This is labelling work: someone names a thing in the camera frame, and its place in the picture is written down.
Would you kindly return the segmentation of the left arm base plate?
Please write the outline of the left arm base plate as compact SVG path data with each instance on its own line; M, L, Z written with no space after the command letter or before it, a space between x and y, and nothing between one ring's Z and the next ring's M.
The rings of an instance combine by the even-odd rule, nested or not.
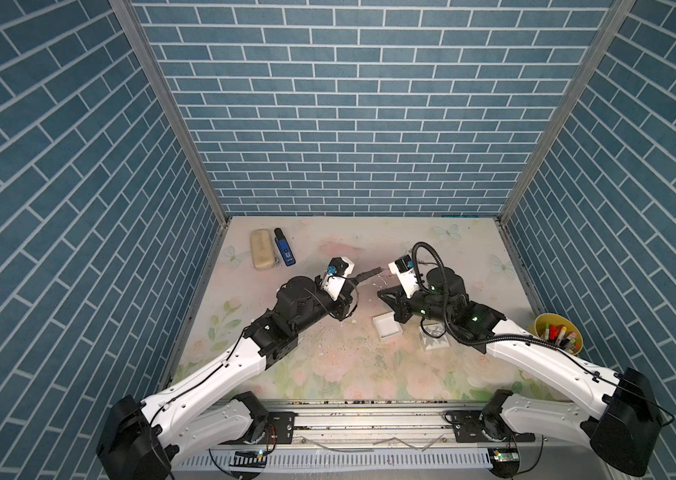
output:
M254 420L242 437L225 441L223 445L289 445L293 441L296 417L293 411L271 411L266 420Z

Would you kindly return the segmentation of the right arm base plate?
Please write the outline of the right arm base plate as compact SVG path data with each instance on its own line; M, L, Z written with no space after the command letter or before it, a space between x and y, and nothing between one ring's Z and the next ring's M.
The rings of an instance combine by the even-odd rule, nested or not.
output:
M498 417L485 415L480 410L448 410L443 419L453 430L457 443L533 443L532 433L516 433Z

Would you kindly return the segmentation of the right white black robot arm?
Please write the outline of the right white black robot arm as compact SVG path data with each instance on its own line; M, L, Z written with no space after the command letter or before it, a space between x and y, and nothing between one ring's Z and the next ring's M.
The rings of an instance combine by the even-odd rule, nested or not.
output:
M497 391L481 414L489 438L540 434L588 447L627 475L647 473L665 420L645 375L584 361L532 335L503 313L471 300L463 279L449 267L421 276L403 257L389 269L399 284L378 296L395 321L418 316L436 322L458 343L509 362L565 396L564 401L542 401Z

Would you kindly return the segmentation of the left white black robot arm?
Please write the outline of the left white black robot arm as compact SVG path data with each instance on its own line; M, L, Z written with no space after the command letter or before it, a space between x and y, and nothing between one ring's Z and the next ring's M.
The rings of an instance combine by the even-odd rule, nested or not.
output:
M267 409L251 392L218 406L219 399L282 360L299 336L325 317L353 311L356 287L379 268L353 275L337 257L324 276L296 276L277 291L276 304L246 326L234 344L182 381L143 400L127 395L106 418L96 455L111 479L167 479L175 466L204 450L263 431Z

